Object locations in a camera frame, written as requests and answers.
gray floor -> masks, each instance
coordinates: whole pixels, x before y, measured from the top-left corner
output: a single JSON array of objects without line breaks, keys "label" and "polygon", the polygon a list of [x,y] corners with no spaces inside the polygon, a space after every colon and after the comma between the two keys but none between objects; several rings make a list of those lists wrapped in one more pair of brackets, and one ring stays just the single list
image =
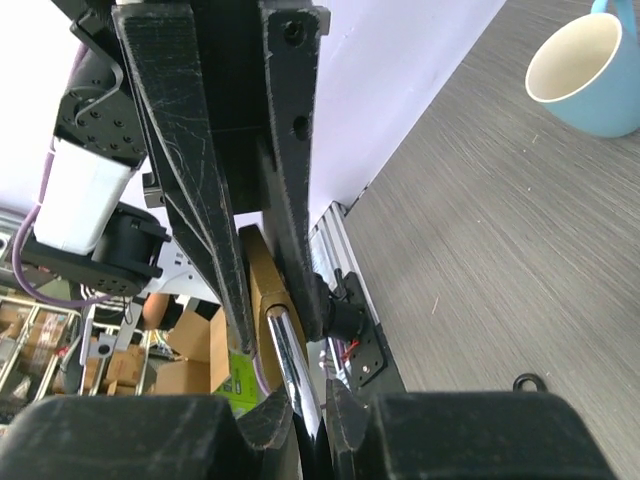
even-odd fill
[{"label": "gray floor", "polygon": [[588,11],[508,1],[347,230],[408,389],[508,389],[537,372],[635,479],[640,135],[571,131],[523,86],[535,50]]}]

purple cable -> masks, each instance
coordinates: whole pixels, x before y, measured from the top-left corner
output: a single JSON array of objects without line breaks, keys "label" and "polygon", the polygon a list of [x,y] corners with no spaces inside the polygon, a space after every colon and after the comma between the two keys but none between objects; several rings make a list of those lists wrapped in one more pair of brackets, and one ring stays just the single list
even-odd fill
[{"label": "purple cable", "polygon": [[253,357],[253,370],[256,372],[256,380],[258,381],[258,387],[260,387],[260,391],[268,397],[271,394],[271,389],[269,385],[267,385],[267,380],[264,378],[264,373],[262,372],[262,364],[260,363],[260,359],[258,355]]},{"label": "purple cable", "polygon": [[[86,45],[81,44],[80,48],[76,53],[76,56],[73,60],[73,65],[71,67],[71,75],[77,70],[80,62],[87,54],[88,48]],[[42,172],[42,181],[40,182],[40,191],[38,192],[38,200],[33,208],[29,211],[25,219],[22,221],[20,228],[16,232],[16,236],[13,242],[13,249],[11,251],[11,264],[13,265],[13,273],[16,277],[16,280],[20,284],[20,286],[31,295],[36,300],[40,300],[41,302],[47,303],[49,305],[54,305],[61,308],[81,308],[86,307],[88,305],[93,305],[96,303],[104,302],[111,298],[110,295],[101,296],[98,298],[92,298],[90,300],[60,300],[58,298],[48,297],[47,295],[43,295],[38,290],[33,288],[29,281],[24,276],[24,272],[22,271],[22,248],[27,240],[29,235],[29,230],[31,226],[38,218],[38,214],[40,213],[40,206],[44,201],[45,193],[47,192],[47,184],[49,183],[49,177],[51,176],[51,167],[53,166],[53,139],[51,139],[50,151],[47,153],[44,161],[44,171]]]}]

